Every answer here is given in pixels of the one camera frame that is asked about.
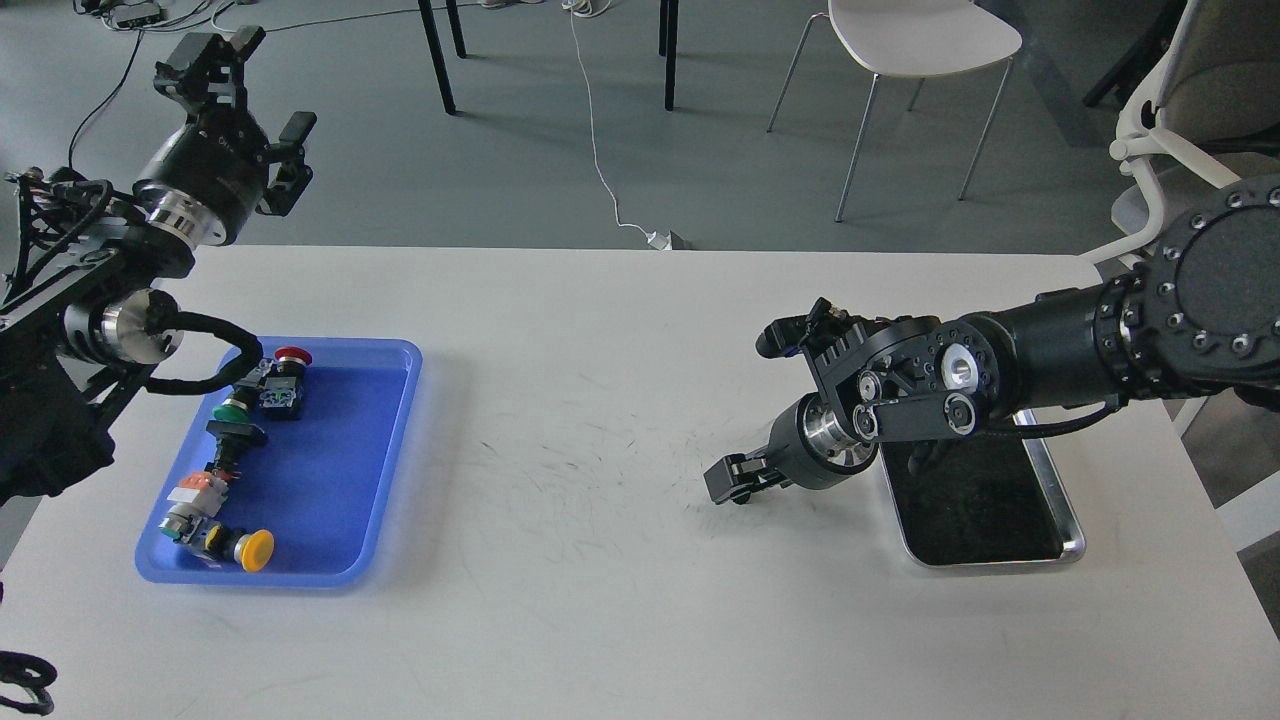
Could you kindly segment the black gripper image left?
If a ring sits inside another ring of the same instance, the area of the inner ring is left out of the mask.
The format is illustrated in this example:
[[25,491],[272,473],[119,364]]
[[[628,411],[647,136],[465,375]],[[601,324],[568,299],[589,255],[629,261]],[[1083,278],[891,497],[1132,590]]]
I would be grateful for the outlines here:
[[[289,215],[314,178],[305,161],[314,111],[294,111],[276,142],[256,154],[259,167],[216,141],[266,138],[244,87],[244,64],[265,37],[260,26],[242,26],[230,38],[187,33],[155,64],[155,90],[184,109],[186,123],[142,169],[132,193],[150,225],[188,247],[236,242],[255,208],[265,217]],[[279,168],[266,183],[271,165]]]

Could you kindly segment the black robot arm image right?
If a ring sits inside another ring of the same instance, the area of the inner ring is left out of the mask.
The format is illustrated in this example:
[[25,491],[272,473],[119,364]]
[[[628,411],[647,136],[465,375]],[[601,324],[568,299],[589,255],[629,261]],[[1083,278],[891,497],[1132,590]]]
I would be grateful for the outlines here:
[[714,500],[827,489],[881,445],[910,445],[923,468],[963,439],[1073,433],[1135,400],[1233,389],[1276,411],[1277,240],[1277,177],[1258,176],[1193,202],[1147,260],[1092,287],[951,322],[819,299],[756,340],[763,357],[803,356],[815,391],[764,448],[730,461]]

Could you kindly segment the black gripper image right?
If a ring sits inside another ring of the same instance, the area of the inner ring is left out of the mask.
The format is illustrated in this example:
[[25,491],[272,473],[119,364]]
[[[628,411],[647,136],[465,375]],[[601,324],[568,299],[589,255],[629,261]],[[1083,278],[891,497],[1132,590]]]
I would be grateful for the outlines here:
[[773,487],[828,489],[869,469],[878,454],[878,445],[847,434],[814,392],[774,419],[768,452],[726,455],[703,473],[703,479],[714,505],[741,505]]

